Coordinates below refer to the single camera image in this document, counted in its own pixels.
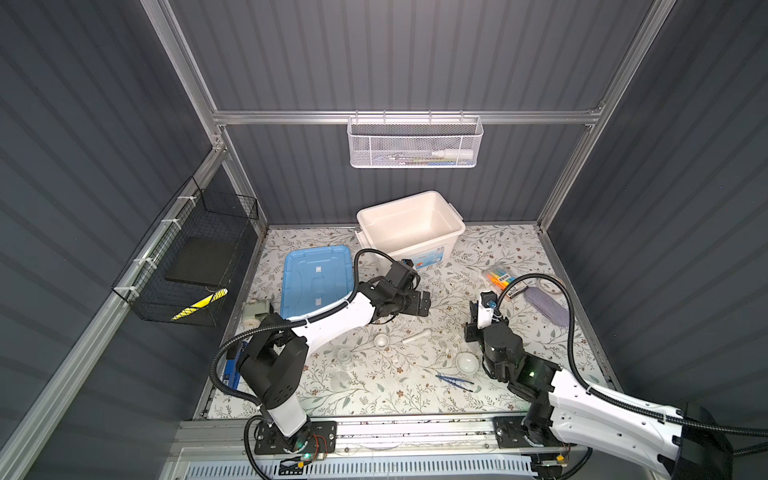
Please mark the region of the small white porcelain dish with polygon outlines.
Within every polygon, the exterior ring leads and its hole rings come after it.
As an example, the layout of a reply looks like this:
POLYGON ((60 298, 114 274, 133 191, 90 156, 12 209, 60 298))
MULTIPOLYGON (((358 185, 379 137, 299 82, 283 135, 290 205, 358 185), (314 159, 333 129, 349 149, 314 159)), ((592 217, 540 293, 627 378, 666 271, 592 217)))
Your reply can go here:
POLYGON ((389 346, 389 337, 386 334, 380 333, 374 338, 374 345, 379 349, 385 349, 389 346))

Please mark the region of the white plastic storage box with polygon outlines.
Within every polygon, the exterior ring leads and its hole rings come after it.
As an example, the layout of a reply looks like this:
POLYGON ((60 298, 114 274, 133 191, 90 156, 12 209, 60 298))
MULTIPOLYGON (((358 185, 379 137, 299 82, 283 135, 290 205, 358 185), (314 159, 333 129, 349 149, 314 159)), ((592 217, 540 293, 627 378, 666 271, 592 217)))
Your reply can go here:
POLYGON ((463 217, 439 192, 425 191, 357 213, 358 241, 417 270, 440 266, 466 230, 463 217))

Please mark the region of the small glass beaker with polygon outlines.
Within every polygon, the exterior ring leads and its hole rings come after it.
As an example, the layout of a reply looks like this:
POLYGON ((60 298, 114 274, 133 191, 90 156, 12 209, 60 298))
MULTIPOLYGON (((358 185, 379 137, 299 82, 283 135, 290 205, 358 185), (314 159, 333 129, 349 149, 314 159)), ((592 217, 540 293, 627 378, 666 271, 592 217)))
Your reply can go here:
POLYGON ((339 347, 336 350, 336 361, 342 369, 350 367, 353 362, 352 352, 347 348, 339 347))

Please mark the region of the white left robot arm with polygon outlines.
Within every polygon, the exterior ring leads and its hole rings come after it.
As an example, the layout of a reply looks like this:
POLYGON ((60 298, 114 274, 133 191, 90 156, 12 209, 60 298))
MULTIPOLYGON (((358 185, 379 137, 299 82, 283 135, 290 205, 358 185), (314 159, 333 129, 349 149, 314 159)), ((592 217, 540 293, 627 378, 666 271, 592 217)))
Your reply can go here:
POLYGON ((420 291, 419 283, 411 260, 395 260, 385 275, 357 283, 348 297, 326 308, 303 318, 271 314, 264 320, 277 330, 253 334, 236 369, 284 439, 299 442, 309 435, 310 420, 296 391, 310 357, 358 328, 384 325, 399 315, 427 316, 430 294, 420 291))

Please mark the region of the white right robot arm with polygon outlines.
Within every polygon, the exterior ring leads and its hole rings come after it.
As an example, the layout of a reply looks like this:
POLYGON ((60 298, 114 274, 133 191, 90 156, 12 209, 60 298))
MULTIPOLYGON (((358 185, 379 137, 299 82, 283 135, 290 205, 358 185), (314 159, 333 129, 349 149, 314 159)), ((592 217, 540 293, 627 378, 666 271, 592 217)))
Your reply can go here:
POLYGON ((497 302, 492 291, 470 302, 464 336, 479 345, 483 371, 528 402, 521 428, 533 444, 581 445, 666 479, 731 478, 734 450, 724 434, 683 425, 673 407, 582 385, 571 371, 526 352, 497 302))

